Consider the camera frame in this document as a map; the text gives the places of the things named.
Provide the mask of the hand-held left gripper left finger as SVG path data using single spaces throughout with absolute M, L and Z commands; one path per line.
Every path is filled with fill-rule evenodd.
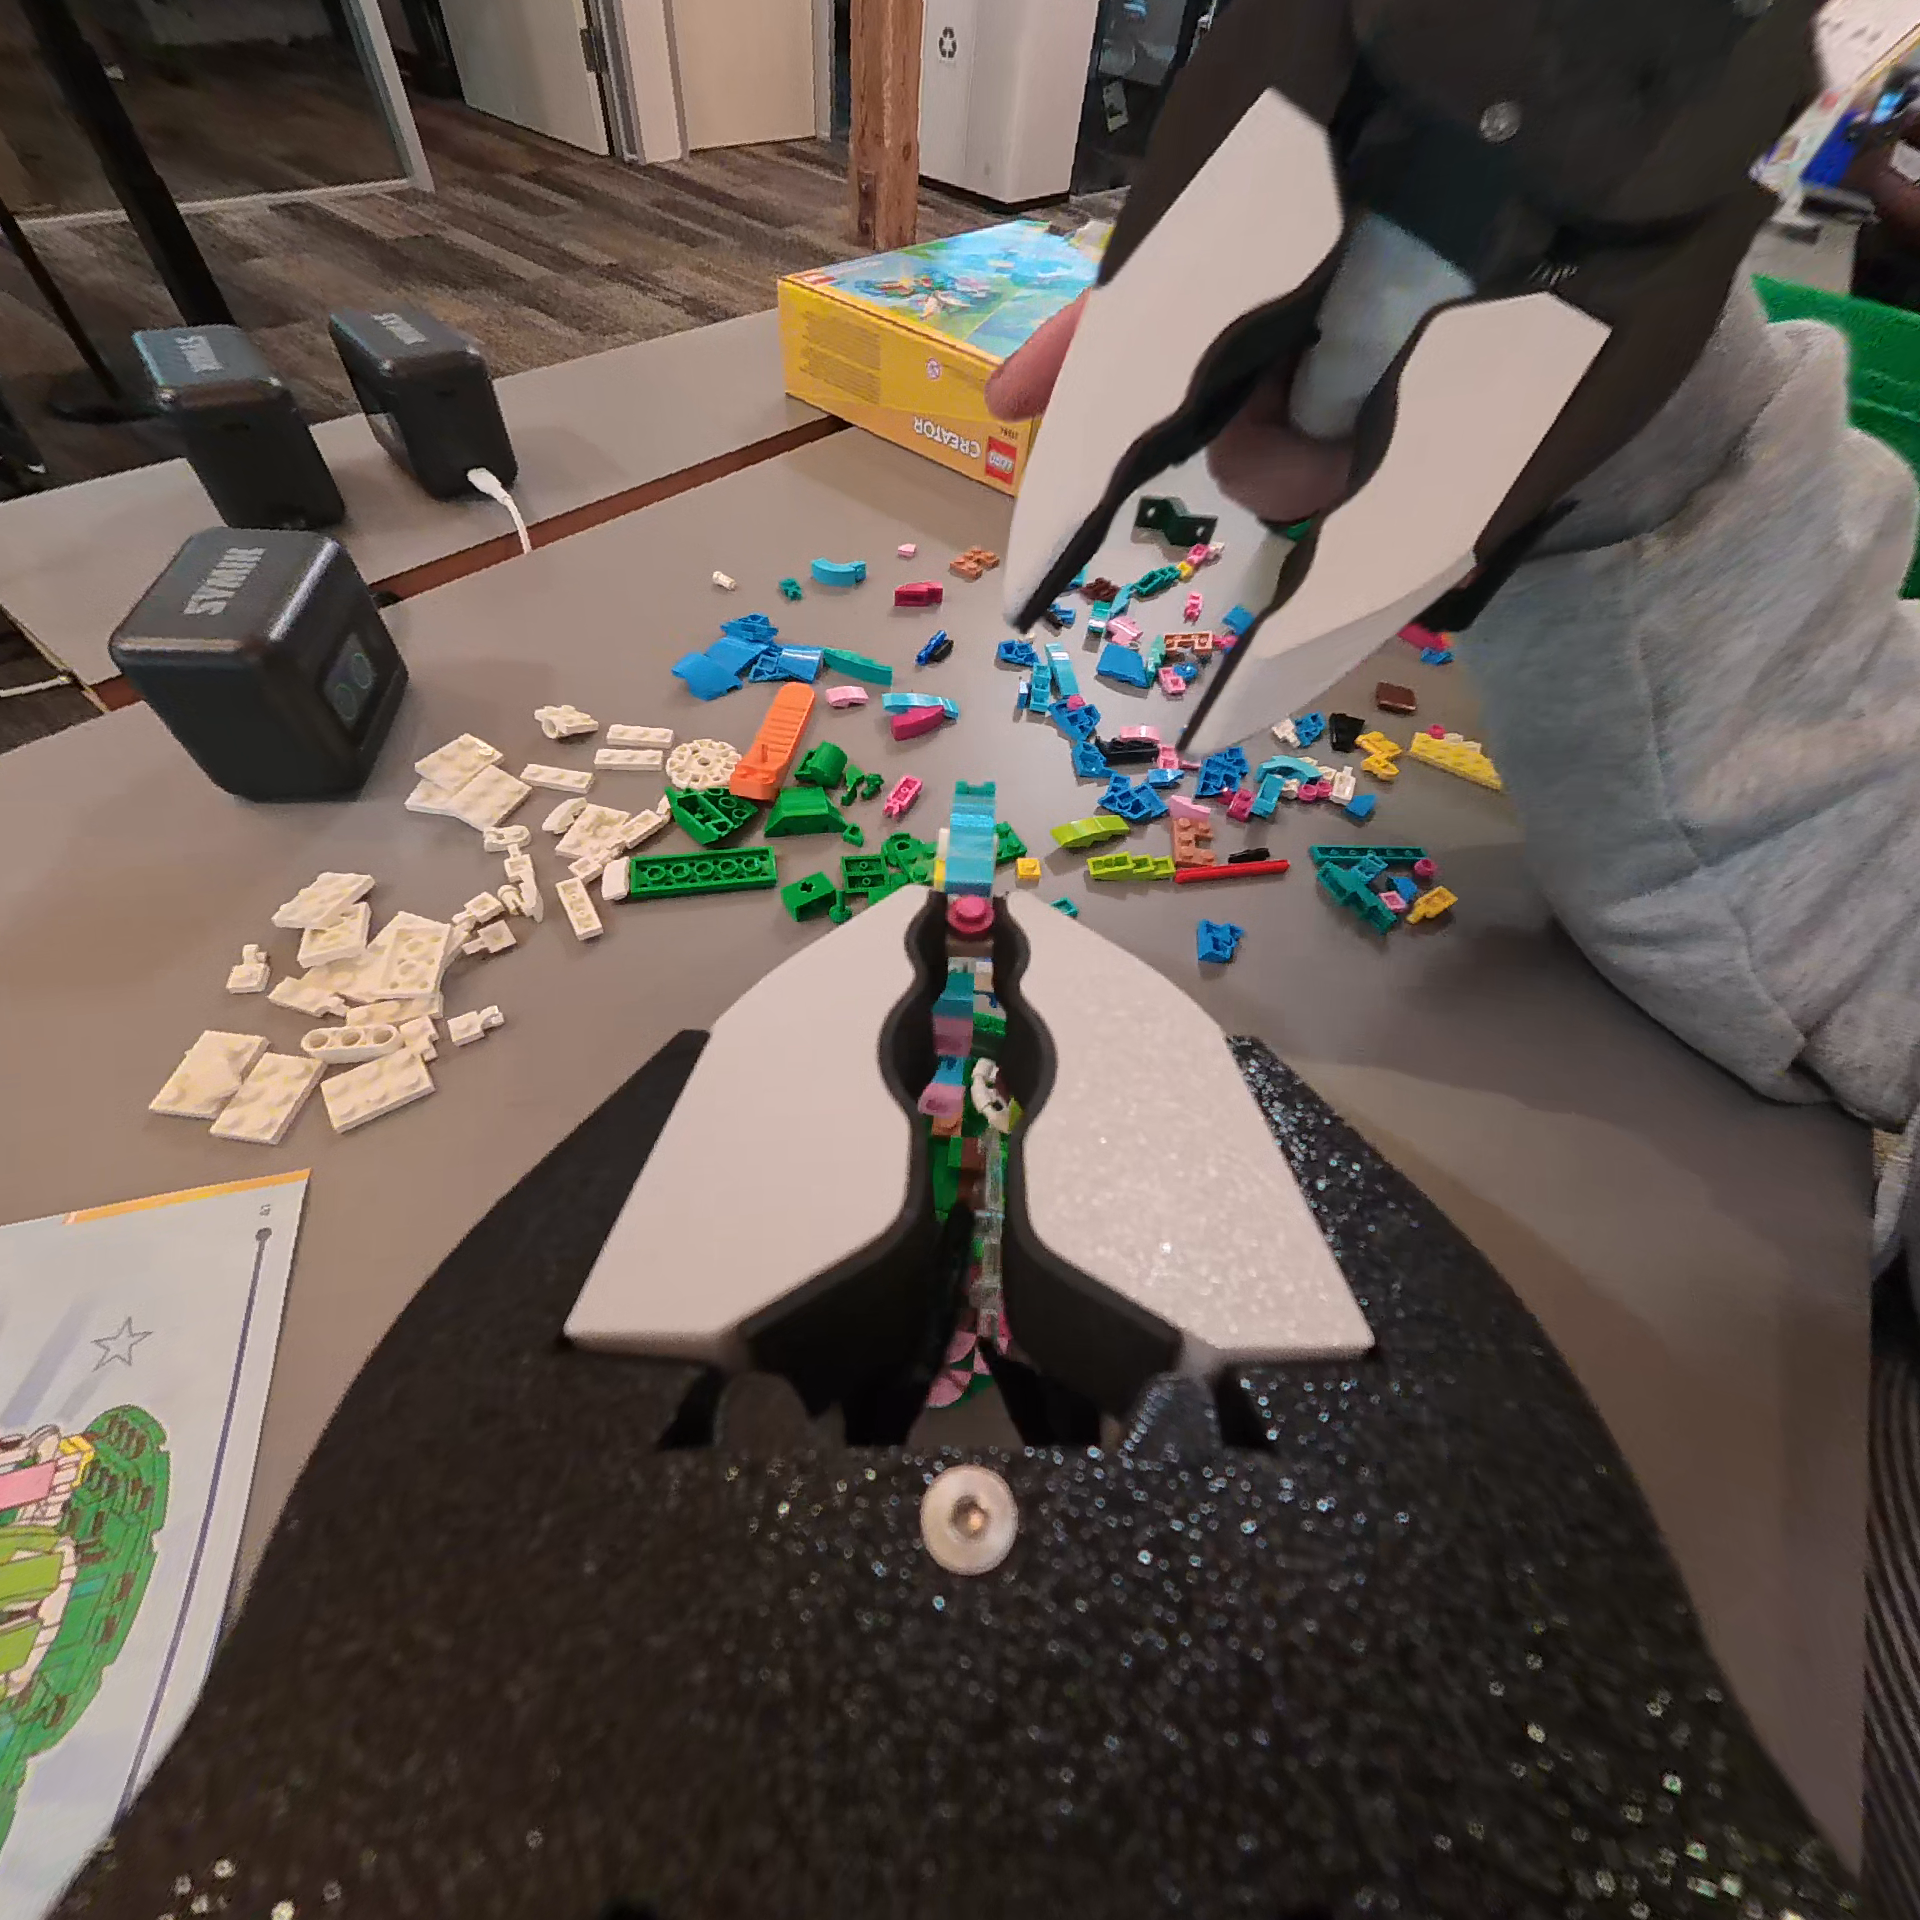
M 567 1318 L 577 1350 L 769 1375 L 909 1355 L 942 960 L 942 902 L 906 884 L 713 1022 Z

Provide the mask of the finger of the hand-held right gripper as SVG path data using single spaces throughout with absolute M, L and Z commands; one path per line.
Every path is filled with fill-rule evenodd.
M 1610 334 L 1556 296 L 1433 312 L 1397 367 L 1377 467 L 1284 562 L 1183 753 L 1230 748 L 1303 710 L 1463 583 Z
M 1029 631 L 1115 515 L 1313 314 L 1343 215 L 1329 131 L 1268 87 L 1145 227 L 1115 232 L 1025 464 L 1001 555 L 1003 616 Z

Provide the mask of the colourful brick reef model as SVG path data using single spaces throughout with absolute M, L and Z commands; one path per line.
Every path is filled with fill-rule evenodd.
M 1001 1065 L 1011 1027 L 993 958 L 998 924 L 995 883 L 1003 867 L 1029 880 L 1039 873 L 998 818 L 995 785 L 959 783 L 929 864 L 943 944 L 929 1017 L 933 1067 L 918 1089 L 918 1119 L 929 1139 L 934 1219 L 957 1230 L 957 1307 L 931 1378 L 929 1414 L 981 1399 L 995 1366 L 1017 1359 L 1003 1243 L 1013 1145 L 1025 1112 Z

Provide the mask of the person's right forearm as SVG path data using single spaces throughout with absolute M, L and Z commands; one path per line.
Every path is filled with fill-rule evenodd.
M 1526 862 L 1596 969 L 1754 1090 L 1885 1131 L 1916 1114 L 1914 536 L 1842 339 L 1739 284 L 1468 639 Z

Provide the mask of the grey desk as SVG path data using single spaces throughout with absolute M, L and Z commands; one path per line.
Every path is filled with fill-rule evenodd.
M 473 731 L 539 756 L 549 699 L 743 738 L 754 699 L 683 699 L 670 663 L 802 562 L 1003 547 L 1006 499 L 847 427 L 681 472 L 639 508 L 495 564 L 420 572 L 390 614 L 413 683 L 359 800 L 249 808 L 129 707 L 5 754 L 5 1222 L 311 1169 L 239 1550 L 251 1580 L 356 1369 L 524 1170 L 683 1027 L 805 944 L 778 904 L 638 911 L 596 944 L 507 954 L 507 1016 L 443 1054 L 422 1106 L 281 1150 L 147 1102 L 225 977 L 315 872 L 438 914 L 489 864 L 402 810 L 410 771 Z M 1550 924 L 1507 806 L 1426 769 L 1383 834 L 1426 844 L 1451 924 L 1370 944 L 1303 873 L 1253 884 L 1234 966 L 1203 977 L 1181 888 L 1084 905 L 1257 1033 L 1398 1166 L 1534 1311 L 1639 1474 L 1755 1732 L 1846 1865 L 1860 1858 L 1865 1131 L 1769 1104 L 1612 992 Z
M 507 376 L 495 399 L 518 458 L 515 500 L 532 532 L 674 473 L 833 427 L 785 393 L 772 312 Z M 315 444 L 348 511 L 337 537 L 373 583 L 513 532 L 486 499 L 420 491 L 361 417 L 317 425 Z M 5 705 L 23 707 L 23 689 L 107 682 L 121 616 L 180 543 L 218 520 L 183 460 L 5 503 Z

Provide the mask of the person's right hand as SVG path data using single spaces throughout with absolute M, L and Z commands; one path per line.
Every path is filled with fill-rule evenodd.
M 989 378 L 993 417 L 1043 417 L 1063 370 L 1089 297 L 1043 323 Z M 1222 495 L 1270 527 L 1303 522 L 1337 503 L 1351 480 L 1353 446 L 1297 425 L 1291 393 L 1307 350 L 1277 362 L 1206 446 L 1206 470 Z

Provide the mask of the yellow toy box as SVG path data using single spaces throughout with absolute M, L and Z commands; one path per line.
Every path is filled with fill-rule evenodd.
M 986 387 L 1090 288 L 1110 230 L 1017 220 L 782 276 L 786 395 L 1013 496 L 1038 425 Z

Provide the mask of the pile of green bricks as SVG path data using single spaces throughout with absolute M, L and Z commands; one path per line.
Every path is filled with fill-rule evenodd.
M 1006 824 L 998 787 L 988 783 Z M 823 744 L 802 754 L 765 806 L 731 796 L 727 785 L 670 790 L 662 811 L 683 847 L 613 856 L 596 891 L 613 905 L 778 897 L 793 922 L 841 924 L 909 884 L 929 884 L 931 856 L 948 817 L 916 828 L 926 802 L 924 777 L 886 779 Z M 1017 828 L 1013 833 L 1034 857 Z

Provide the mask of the green plastic crate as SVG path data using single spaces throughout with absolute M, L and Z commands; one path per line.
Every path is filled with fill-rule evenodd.
M 1783 562 L 1810 562 L 1820 587 L 1865 564 L 1870 593 L 1891 591 L 1891 530 L 1916 532 L 1916 511 L 1893 508 L 1893 473 L 1918 476 L 1918 319 L 1909 310 L 1754 275 L 1763 316 L 1787 328 L 1786 385 L 1751 444 L 1767 473 L 1769 539 Z

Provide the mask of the pile of white bricks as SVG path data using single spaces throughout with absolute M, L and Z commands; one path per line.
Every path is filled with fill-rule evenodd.
M 415 763 L 402 808 L 460 825 L 495 864 L 494 878 L 446 914 L 379 907 L 371 872 L 322 872 L 281 904 L 271 924 L 291 969 L 247 944 L 226 992 L 251 1012 L 279 1007 L 300 1033 L 277 1046 L 245 1030 L 206 1030 L 149 1102 L 212 1137 L 275 1145 L 311 1098 L 338 1135 L 431 1096 L 441 1046 L 465 1048 L 502 1027 L 494 1001 L 446 1007 L 467 979 L 513 954 L 539 926 L 579 944 L 606 935 L 603 907 L 646 891 L 713 891 L 743 878 L 737 860 L 697 878 L 758 806 L 737 787 L 743 753 L 713 737 L 618 728 L 590 761 L 517 769 L 492 744 L 457 735 Z

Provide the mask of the orange brick separator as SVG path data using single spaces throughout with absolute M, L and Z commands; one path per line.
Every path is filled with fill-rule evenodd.
M 753 746 L 738 756 L 727 792 L 737 799 L 765 806 L 788 776 L 802 735 L 806 730 L 815 696 L 805 682 L 785 682 L 762 718 Z

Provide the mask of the black power station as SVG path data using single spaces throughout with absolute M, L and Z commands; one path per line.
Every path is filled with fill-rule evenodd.
M 134 359 L 155 418 L 175 434 L 231 529 L 322 532 L 348 508 L 295 393 L 236 326 L 145 328 Z
M 249 802 L 355 796 L 410 689 L 373 591 L 319 532 L 191 536 L 107 646 L 204 776 Z
M 327 319 L 379 446 L 431 499 L 481 496 L 473 472 L 509 490 L 517 454 L 477 345 L 415 307 L 343 310 Z

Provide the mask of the person's striped trousers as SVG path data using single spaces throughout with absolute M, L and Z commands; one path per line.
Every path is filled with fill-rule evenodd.
M 1918 1916 L 1918 1124 L 1879 1156 L 1868 1398 L 1863 1884 Z

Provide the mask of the black stand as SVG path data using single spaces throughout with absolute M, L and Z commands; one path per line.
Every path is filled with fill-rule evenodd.
M 105 65 L 90 46 L 67 3 L 23 3 L 38 59 L 49 66 L 55 91 L 79 126 L 102 167 L 118 208 L 172 297 L 183 326 L 231 326 L 234 314 L 220 282 L 185 225 L 180 207 L 153 167 L 126 107 L 113 91 Z M 145 387 L 129 387 L 115 364 L 91 340 L 78 312 L 44 266 L 9 204 L 2 207 L 6 252 L 29 276 L 67 340 L 78 350 L 82 372 L 65 376 L 46 393 L 46 411 L 78 425 L 126 425 L 150 414 Z

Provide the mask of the wooden post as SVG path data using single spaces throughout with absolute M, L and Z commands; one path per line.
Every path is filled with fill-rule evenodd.
M 924 3 L 852 3 L 847 27 L 855 238 L 894 252 L 918 238 Z

